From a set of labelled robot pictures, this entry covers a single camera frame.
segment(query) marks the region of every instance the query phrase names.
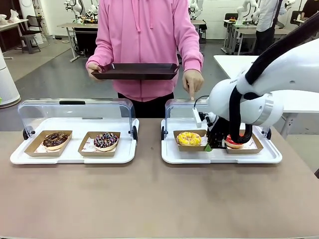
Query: stool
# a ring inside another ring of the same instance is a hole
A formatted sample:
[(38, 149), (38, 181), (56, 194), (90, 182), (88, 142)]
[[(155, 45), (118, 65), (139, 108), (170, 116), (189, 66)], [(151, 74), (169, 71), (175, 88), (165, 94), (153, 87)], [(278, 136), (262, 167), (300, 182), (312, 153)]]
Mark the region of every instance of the stool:
[(22, 53), (24, 51), (28, 51), (29, 54), (33, 54), (34, 49), (41, 51), (38, 43), (36, 42), (35, 35), (24, 35), (24, 36), (21, 36), (20, 38), (22, 42)]

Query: hoodie drawstring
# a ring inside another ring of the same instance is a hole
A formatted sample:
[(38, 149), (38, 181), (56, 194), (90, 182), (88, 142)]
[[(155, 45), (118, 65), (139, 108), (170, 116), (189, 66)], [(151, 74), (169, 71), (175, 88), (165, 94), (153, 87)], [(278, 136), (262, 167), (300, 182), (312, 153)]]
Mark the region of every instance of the hoodie drawstring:
[[(150, 11), (150, 28), (153, 29), (154, 28), (154, 26), (153, 26), (153, 0), (148, 0), (148, 2), (149, 2), (149, 11)], [(139, 4), (138, 0), (132, 0), (132, 8), (133, 8), (136, 30), (138, 32), (141, 32), (141, 27), (139, 24), (139, 15), (138, 15), (138, 11), (139, 11), (138, 4)]]
[(138, 4), (139, 4), (138, 0), (132, 0), (132, 8), (133, 8), (133, 14), (134, 14), (136, 30), (138, 32), (141, 32), (141, 28), (140, 28), (140, 25), (139, 25), (139, 16), (138, 16), (138, 11), (139, 11)]

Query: white connector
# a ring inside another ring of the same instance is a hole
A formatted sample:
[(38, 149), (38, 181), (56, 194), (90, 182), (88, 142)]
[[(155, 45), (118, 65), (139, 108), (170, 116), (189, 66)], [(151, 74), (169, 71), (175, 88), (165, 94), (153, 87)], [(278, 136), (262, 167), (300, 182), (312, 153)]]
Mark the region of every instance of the white connector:
[(199, 117), (198, 110), (196, 108), (193, 108), (192, 110), (193, 110), (193, 116), (195, 119), (196, 127), (201, 128), (201, 119)]

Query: chocolate donut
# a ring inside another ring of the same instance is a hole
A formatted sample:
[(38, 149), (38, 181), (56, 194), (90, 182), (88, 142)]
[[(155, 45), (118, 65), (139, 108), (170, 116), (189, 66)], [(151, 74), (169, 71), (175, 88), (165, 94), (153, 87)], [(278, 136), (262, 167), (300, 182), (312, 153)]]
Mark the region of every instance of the chocolate donut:
[(113, 133), (101, 133), (94, 139), (94, 146), (99, 151), (109, 151), (117, 145), (119, 138)]
[(68, 135), (63, 132), (56, 132), (45, 137), (43, 146), (50, 150), (56, 150), (63, 146), (68, 139)]

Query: jacket zipper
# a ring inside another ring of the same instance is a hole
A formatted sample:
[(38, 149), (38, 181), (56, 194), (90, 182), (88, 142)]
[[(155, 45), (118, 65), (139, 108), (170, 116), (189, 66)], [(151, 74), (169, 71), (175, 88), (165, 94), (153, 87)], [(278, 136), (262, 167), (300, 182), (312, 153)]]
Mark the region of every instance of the jacket zipper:
[[(139, 10), (139, 26), (141, 27), (141, 8), (140, 8), (140, 0), (138, 0), (138, 10)], [(141, 32), (139, 34), (139, 61), (142, 63), (142, 56), (141, 56)], [(140, 80), (140, 98), (142, 98), (142, 80)]]

